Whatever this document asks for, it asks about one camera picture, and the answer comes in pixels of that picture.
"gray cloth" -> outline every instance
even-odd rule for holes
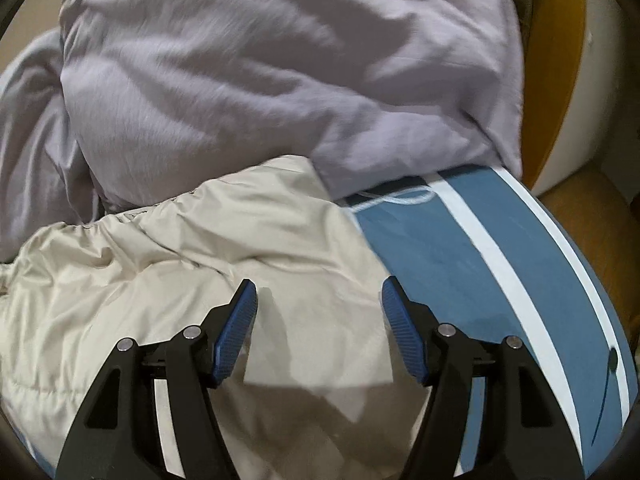
[[[68,128],[60,31],[37,38],[0,76],[0,262],[38,228],[98,216],[89,167]]]
[[[308,156],[333,199],[520,173],[511,0],[63,0],[70,124],[111,210]]]

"blue gripper pad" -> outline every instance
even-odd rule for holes
[[[419,383],[424,384],[429,375],[424,341],[415,329],[391,278],[387,278],[382,285],[382,308],[398,343],[404,367]]]
[[[257,310],[258,295],[255,285],[248,282],[214,346],[213,378],[216,384],[231,375]]]

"brown wooden surface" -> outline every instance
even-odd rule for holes
[[[633,348],[640,331],[640,223],[594,167],[541,197],[574,239],[606,289]]]

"yellow panel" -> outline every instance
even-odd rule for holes
[[[580,68],[586,0],[535,3],[525,63],[523,181],[532,187],[562,127]]]

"beige wall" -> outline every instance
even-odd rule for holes
[[[0,40],[0,72],[37,35],[58,24],[60,0],[25,0]]]

